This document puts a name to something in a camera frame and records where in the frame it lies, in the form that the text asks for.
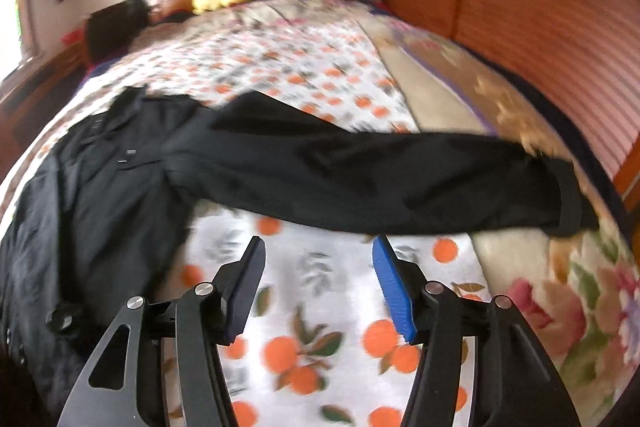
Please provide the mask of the black double-breasted coat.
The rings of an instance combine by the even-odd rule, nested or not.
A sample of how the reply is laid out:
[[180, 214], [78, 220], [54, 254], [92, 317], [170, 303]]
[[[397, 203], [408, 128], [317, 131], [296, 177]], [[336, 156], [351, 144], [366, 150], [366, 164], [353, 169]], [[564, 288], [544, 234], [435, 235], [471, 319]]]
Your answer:
[[6, 354], [58, 416], [125, 302], [160, 286], [202, 199], [310, 227], [431, 235], [599, 225], [569, 162], [463, 133], [350, 132], [259, 92], [122, 92], [53, 147], [1, 242]]

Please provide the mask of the floral blanket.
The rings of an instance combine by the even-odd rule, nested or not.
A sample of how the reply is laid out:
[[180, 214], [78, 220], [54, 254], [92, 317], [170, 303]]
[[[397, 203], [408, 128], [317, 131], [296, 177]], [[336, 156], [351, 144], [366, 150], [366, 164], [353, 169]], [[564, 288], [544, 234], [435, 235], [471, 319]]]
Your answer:
[[[597, 228], [552, 237], [519, 225], [390, 240], [457, 296], [506, 294], [559, 369], [582, 425], [620, 403], [639, 366], [639, 270], [600, 191], [544, 116], [468, 52], [370, 6], [269, 0], [145, 29], [135, 86], [221, 106], [258, 91], [352, 139], [459, 142], [495, 184], [442, 207], [458, 217], [585, 195]], [[243, 426], [396, 426], [421, 355], [396, 331], [374, 275], [373, 232], [321, 231], [200, 202], [183, 248], [193, 283], [261, 235], [268, 261], [247, 330], [221, 352]]]

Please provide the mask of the black backpack on chair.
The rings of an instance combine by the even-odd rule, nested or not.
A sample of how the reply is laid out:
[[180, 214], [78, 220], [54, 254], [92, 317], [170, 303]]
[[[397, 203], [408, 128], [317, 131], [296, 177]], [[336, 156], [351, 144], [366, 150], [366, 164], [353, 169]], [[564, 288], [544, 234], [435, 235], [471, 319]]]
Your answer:
[[82, 28], [88, 63], [99, 64], [126, 49], [148, 25], [149, 5], [145, 0], [124, 0], [93, 12]]

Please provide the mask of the window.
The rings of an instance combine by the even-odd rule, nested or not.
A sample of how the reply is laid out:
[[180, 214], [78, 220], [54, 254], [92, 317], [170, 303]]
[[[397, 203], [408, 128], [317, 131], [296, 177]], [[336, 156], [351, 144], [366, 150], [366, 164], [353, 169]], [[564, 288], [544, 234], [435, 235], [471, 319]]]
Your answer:
[[1, 81], [38, 54], [29, 0], [1, 0]]

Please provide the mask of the red bowl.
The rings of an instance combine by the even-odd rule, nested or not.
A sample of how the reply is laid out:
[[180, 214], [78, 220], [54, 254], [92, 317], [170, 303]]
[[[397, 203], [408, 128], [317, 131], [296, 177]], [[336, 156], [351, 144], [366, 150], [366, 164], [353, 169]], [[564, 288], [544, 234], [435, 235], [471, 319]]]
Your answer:
[[70, 31], [61, 38], [61, 42], [64, 46], [73, 46], [74, 44], [80, 43], [82, 40], [84, 40], [84, 28], [82, 27], [78, 27]]

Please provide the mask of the wooden desk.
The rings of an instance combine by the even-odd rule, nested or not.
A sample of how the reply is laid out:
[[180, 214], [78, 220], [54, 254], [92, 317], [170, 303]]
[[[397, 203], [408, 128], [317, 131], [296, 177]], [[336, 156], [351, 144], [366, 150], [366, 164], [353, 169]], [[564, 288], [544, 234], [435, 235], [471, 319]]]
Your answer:
[[1, 179], [70, 101], [86, 72], [85, 46], [76, 42], [1, 92]]

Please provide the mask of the orange print bed sheet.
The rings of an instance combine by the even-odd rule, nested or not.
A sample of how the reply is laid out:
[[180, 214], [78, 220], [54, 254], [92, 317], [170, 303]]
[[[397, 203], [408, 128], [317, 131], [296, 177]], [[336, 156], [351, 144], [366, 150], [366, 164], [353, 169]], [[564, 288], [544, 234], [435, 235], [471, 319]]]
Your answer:
[[396, 333], [371, 263], [401, 258], [483, 284], [470, 236], [401, 228], [416, 129], [374, 18], [152, 28], [90, 80], [2, 187], [1, 366], [63, 402], [124, 301], [175, 294], [265, 239], [245, 334], [222, 350], [244, 426], [396, 426], [421, 351]]

